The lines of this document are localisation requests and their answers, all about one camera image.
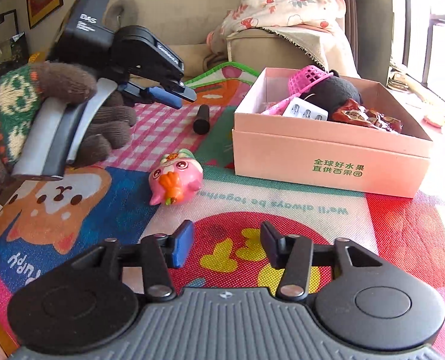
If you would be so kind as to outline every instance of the shoebox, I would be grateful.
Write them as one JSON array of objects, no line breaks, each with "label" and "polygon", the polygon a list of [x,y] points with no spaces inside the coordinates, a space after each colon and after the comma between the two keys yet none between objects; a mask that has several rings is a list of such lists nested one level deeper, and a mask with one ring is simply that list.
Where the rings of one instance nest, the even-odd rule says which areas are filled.
[{"label": "shoebox", "polygon": [[380,83],[344,77],[366,108],[401,120],[402,134],[345,123],[261,115],[262,103],[289,96],[297,70],[265,68],[234,114],[237,175],[412,198],[433,142]]}]

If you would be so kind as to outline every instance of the gloved hand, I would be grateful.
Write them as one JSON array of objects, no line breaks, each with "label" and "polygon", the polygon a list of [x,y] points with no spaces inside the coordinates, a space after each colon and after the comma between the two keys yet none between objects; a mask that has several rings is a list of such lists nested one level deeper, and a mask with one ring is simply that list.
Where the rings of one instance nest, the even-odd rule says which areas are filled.
[{"label": "gloved hand", "polygon": [[[42,101],[57,97],[82,103],[96,93],[96,80],[82,69],[60,63],[35,63],[16,69],[0,79],[0,189],[11,182]],[[75,166],[87,166],[107,158],[111,148],[124,146],[136,115],[113,93],[94,117],[80,145]]]}]

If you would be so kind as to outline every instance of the pink basket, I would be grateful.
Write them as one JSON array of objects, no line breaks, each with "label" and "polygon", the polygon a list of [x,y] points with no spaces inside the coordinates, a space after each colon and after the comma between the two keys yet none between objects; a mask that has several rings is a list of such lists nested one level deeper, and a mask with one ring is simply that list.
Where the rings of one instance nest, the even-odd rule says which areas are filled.
[{"label": "pink basket", "polygon": [[326,73],[313,64],[306,66],[289,79],[289,93],[293,95],[307,92],[311,87],[330,76],[332,73]]}]

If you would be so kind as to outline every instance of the gray gripper base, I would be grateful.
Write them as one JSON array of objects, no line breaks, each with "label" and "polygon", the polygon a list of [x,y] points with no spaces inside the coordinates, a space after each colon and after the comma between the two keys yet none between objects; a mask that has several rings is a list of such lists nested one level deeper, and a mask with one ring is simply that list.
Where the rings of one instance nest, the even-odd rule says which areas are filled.
[{"label": "gray gripper base", "polygon": [[266,288],[185,288],[152,303],[121,337],[81,355],[52,356],[25,347],[13,360],[442,360],[430,347],[373,354],[321,331],[305,306],[281,302]]}]

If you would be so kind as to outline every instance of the red candy wrapper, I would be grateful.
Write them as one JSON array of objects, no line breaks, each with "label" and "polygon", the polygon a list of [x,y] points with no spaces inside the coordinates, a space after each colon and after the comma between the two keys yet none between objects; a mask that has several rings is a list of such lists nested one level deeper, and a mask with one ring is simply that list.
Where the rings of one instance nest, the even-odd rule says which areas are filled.
[{"label": "red candy wrapper", "polygon": [[330,120],[357,126],[377,128],[389,132],[401,133],[402,123],[394,117],[385,116],[373,109],[365,109],[355,100],[349,99],[331,115]]}]

